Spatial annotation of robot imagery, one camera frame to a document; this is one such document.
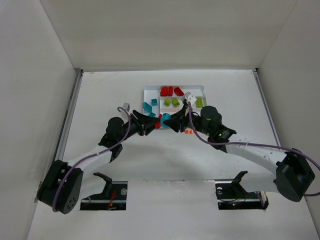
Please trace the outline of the lime lego plate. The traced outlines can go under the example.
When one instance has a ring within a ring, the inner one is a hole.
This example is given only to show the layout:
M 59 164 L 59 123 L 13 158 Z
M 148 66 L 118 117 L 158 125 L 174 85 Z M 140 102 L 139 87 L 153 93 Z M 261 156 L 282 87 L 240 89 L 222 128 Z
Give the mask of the lime lego plate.
M 179 100 L 178 100 L 177 98 L 173 98 L 171 102 L 172 102 L 172 105 L 173 105 L 175 108 L 177 108 L 177 107 L 180 106 L 180 102 L 179 102 Z

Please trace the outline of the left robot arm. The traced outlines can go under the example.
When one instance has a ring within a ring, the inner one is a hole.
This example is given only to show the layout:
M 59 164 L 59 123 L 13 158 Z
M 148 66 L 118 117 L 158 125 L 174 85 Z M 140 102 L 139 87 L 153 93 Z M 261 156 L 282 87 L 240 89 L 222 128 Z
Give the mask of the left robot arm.
M 78 200 L 92 195 L 97 187 L 101 188 L 102 193 L 108 192 L 112 179 L 97 169 L 119 156 L 123 141 L 135 134 L 147 136 L 160 122 L 158 117 L 136 110 L 129 114 L 124 108 L 118 107 L 118 111 L 127 116 L 127 121 L 117 116 L 110 118 L 105 134 L 94 149 L 73 160 L 56 160 L 51 164 L 37 192 L 38 201 L 51 207 L 53 212 L 66 215 Z

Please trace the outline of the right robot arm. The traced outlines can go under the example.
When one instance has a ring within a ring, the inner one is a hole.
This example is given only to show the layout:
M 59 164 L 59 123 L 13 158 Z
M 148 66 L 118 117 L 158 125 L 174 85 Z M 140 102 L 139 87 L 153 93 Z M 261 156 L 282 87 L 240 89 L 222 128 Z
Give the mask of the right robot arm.
M 250 173 L 242 170 L 232 180 L 232 187 L 241 193 L 256 191 L 279 193 L 292 202 L 299 202 L 306 194 L 315 174 L 307 157 L 297 149 L 254 143 L 222 123 L 222 115 L 213 106 L 205 106 L 200 113 L 183 107 L 165 119 L 163 124 L 175 132 L 192 129 L 196 135 L 208 136 L 203 143 L 226 154 L 246 159 L 267 171 Z

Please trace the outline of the teal rounded lego brick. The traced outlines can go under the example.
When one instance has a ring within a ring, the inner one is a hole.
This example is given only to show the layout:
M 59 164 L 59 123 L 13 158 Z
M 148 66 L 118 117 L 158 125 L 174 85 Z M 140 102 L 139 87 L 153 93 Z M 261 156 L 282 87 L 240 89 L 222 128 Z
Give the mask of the teal rounded lego brick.
M 163 113 L 161 119 L 160 119 L 160 125 L 162 128 L 169 128 L 166 124 L 165 121 L 170 120 L 171 119 L 171 115 L 169 113 Z

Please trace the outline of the red long lego brick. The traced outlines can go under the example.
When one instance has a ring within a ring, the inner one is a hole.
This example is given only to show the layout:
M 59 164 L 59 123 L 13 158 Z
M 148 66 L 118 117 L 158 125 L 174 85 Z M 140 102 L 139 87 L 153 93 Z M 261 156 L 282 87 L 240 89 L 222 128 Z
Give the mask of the red long lego brick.
M 179 96 L 179 97 L 182 97 L 182 96 L 185 95 L 185 93 L 180 89 L 180 87 L 175 87 L 175 88 L 173 89 L 173 91 L 174 91 L 174 93 L 175 93 L 177 96 Z

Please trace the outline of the lime lego brick cluster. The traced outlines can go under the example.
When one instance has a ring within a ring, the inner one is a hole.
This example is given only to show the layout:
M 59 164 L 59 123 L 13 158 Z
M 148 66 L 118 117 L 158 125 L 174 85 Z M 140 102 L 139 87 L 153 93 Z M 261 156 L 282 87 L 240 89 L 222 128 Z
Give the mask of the lime lego brick cluster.
M 204 107 L 203 100 L 201 98 L 197 98 L 196 107 L 197 108 L 203 108 Z

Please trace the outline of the red rounded lego brick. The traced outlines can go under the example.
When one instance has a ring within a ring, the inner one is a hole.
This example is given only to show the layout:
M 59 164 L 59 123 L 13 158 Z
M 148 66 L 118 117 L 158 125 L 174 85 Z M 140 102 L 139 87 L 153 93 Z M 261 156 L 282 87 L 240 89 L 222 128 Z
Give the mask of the red rounded lego brick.
M 161 88 L 160 90 L 160 96 L 161 97 L 167 97 L 169 94 L 169 87 L 168 86 L 164 86 Z

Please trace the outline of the lime small lego brick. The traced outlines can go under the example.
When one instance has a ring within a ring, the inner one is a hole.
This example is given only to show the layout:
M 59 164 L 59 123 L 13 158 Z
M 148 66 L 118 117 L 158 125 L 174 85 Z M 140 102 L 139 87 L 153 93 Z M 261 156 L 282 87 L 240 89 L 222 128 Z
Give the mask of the lime small lego brick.
M 170 106 L 171 100 L 170 100 L 170 99 L 165 99 L 165 100 L 164 100 L 164 104 L 165 104 L 166 106 Z

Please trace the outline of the red lego brick cluster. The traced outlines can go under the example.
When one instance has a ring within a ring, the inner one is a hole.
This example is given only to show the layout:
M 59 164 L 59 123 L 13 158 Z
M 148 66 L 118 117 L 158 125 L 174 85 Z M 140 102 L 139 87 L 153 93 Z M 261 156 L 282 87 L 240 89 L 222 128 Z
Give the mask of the red lego brick cluster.
M 168 89 L 168 96 L 172 97 L 173 96 L 173 92 L 174 92 L 174 88 L 173 88 L 173 86 L 170 86 L 169 89 Z

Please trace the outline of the red long brick cluster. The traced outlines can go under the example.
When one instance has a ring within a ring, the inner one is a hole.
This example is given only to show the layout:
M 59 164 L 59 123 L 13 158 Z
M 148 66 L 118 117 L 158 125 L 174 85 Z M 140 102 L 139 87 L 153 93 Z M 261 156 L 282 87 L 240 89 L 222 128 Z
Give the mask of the red long brick cluster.
M 161 119 L 162 119 L 162 114 L 159 114 L 158 122 L 155 124 L 155 128 L 156 129 L 160 129 L 161 128 Z

